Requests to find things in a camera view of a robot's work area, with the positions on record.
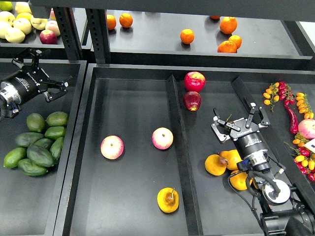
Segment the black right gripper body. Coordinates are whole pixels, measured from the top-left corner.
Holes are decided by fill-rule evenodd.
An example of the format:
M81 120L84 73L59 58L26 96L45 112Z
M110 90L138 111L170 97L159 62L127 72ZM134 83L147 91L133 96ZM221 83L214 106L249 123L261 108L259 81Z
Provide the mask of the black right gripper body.
M233 121L237 128L231 129L229 136L234 142L239 155L243 160L266 160L268 147L256 123L246 126L247 119L240 118Z

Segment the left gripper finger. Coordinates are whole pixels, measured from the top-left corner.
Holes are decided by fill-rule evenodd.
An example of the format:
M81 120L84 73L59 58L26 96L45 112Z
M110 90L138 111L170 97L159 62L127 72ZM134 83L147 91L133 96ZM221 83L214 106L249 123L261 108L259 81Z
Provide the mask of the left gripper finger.
M40 50L34 48L27 48L22 52L18 53L13 59L12 63L26 72L36 74L39 70L39 59L47 56L51 53L50 49ZM30 65L24 64L24 59L31 59Z
M51 79L45 79L43 81L44 84L47 85L47 90L43 93L47 102L51 102L61 98L62 96L68 93L69 81L72 79L72 76L66 78L65 81L55 81ZM49 89L58 90L58 92L53 93L49 91Z

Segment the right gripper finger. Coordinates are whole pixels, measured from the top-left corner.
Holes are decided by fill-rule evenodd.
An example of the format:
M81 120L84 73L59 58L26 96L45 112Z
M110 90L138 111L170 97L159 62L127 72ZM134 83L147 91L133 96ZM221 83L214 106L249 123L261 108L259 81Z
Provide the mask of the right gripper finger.
M228 121L224 121L219 116L216 108L213 109L214 117L213 123L211 124L212 131L216 135L217 139L224 143L227 140L230 140L231 131L241 131L241 127L235 125L234 123L230 123Z
M250 128L253 122L255 122L259 128L266 128L270 125L267 113L262 106L257 105L248 97L244 98L244 102L249 110L249 115L245 124L246 128Z

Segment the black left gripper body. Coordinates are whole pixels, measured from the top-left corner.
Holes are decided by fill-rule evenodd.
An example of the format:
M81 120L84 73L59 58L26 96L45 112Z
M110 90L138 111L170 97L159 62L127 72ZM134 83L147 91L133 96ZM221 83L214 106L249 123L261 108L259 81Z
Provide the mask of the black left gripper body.
M0 81L0 104L22 105L41 92L46 91L47 85L43 81L48 79L48 74L40 69L36 74L22 69Z

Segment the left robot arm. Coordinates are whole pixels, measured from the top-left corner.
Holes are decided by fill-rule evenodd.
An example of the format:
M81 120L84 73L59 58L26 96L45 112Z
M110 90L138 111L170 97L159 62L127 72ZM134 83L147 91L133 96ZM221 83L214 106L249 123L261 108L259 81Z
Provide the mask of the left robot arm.
M55 81L39 66L40 57L49 52L27 48L12 59L19 70L0 81L1 120L17 116L22 110L20 106L39 94L43 94L48 103L67 94L72 76Z

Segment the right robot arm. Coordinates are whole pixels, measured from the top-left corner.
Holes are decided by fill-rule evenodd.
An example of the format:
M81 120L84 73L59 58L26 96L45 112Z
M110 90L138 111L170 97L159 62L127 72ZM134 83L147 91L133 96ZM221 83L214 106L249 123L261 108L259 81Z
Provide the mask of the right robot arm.
M271 171L269 147L259 131L270 124L265 110L254 102L248 103L248 107L248 117L234 121L221 119L213 110L213 132L221 143L232 140L241 157L237 171L228 177L228 184L233 177L246 175L245 185L252 195L248 206L266 236L313 236L314 215L294 198L296 187L278 178L285 166L276 161L279 170Z

